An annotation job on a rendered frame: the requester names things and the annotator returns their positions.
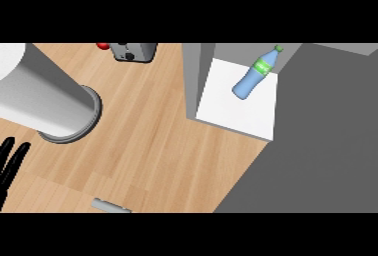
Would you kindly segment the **dark grey cabinet door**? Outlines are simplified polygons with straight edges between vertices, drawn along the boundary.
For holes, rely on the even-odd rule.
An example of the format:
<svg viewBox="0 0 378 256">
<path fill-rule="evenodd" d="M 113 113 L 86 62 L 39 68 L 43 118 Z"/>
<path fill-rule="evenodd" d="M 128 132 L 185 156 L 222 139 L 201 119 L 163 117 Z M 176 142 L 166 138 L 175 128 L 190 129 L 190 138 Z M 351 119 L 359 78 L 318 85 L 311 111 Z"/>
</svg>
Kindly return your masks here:
<svg viewBox="0 0 378 256">
<path fill-rule="evenodd" d="M 275 139 L 216 211 L 378 212 L 378 50 L 300 47 L 280 73 Z"/>
</svg>

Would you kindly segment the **grey toaster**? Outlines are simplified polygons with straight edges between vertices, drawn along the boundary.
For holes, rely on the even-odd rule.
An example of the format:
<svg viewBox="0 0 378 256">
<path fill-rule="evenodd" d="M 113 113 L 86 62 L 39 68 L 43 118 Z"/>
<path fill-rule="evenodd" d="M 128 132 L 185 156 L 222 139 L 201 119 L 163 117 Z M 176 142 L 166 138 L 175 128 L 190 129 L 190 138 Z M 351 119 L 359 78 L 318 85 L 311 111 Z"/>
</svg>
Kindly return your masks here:
<svg viewBox="0 0 378 256">
<path fill-rule="evenodd" d="M 111 43 L 114 58 L 122 62 L 150 63 L 157 52 L 157 43 Z"/>
</svg>

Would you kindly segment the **grey cabinet white shelf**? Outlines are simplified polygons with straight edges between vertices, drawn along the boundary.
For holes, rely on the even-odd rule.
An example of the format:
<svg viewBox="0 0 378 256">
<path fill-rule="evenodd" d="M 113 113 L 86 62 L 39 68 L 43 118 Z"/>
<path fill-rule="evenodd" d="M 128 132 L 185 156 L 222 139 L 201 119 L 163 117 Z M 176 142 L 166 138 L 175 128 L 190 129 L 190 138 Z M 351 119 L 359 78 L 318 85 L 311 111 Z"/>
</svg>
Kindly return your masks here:
<svg viewBox="0 0 378 256">
<path fill-rule="evenodd" d="M 272 72 L 246 100 L 232 87 L 259 57 L 280 45 L 284 51 Z M 275 130 L 280 72 L 302 43 L 185 43 L 184 82 L 187 118 L 271 142 Z"/>
</svg>

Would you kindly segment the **blue water bottle green label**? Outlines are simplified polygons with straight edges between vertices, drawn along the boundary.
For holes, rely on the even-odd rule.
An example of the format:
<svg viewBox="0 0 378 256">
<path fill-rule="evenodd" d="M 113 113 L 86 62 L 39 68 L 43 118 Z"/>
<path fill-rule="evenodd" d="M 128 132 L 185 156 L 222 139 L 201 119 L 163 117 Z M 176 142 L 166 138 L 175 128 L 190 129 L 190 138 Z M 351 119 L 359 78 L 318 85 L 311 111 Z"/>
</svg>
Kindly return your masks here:
<svg viewBox="0 0 378 256">
<path fill-rule="evenodd" d="M 284 48 L 277 45 L 274 50 L 259 57 L 244 77 L 232 87 L 232 92 L 241 100 L 249 98 L 252 91 L 271 73 L 275 67 L 278 55 L 283 51 Z"/>
</svg>

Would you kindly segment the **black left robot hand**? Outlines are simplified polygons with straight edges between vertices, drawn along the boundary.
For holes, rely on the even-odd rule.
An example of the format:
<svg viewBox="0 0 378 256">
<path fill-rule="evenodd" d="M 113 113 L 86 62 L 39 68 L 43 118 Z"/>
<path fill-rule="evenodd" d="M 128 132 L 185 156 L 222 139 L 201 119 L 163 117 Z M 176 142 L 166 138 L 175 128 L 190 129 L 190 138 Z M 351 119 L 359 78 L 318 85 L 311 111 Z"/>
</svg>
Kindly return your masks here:
<svg viewBox="0 0 378 256">
<path fill-rule="evenodd" d="M 8 190 L 11 188 L 18 170 L 29 153 L 32 143 L 24 142 L 15 153 L 11 153 L 15 145 L 15 138 L 8 137 L 0 144 L 0 210 L 8 198 Z"/>
</svg>

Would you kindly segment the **large white cylinder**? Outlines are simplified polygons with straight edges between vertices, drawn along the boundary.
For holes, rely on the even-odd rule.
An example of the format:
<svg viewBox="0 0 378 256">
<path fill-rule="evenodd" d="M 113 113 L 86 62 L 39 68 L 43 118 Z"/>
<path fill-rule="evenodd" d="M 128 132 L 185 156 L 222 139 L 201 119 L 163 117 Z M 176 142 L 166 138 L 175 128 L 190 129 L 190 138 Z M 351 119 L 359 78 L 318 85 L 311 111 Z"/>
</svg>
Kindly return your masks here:
<svg viewBox="0 0 378 256">
<path fill-rule="evenodd" d="M 0 43 L 0 118 L 57 144 L 79 141 L 103 116 L 98 92 L 80 85 L 33 43 Z"/>
</svg>

